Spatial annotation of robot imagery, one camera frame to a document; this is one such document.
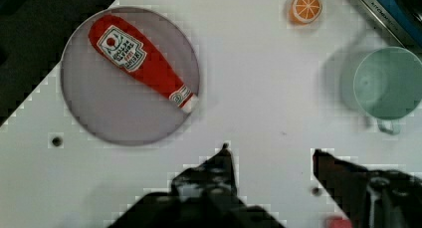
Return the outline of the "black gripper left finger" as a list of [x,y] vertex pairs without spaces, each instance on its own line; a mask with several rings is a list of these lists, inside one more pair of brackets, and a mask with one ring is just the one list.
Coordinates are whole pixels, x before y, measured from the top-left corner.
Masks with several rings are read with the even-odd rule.
[[168,192],[140,198],[108,228],[285,228],[260,206],[237,194],[228,145],[174,177]]

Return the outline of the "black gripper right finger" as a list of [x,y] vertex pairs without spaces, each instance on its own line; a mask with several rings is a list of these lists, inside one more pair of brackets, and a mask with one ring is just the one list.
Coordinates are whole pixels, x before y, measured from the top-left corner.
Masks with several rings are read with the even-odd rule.
[[314,176],[352,228],[421,228],[422,185],[397,169],[368,169],[318,149]]

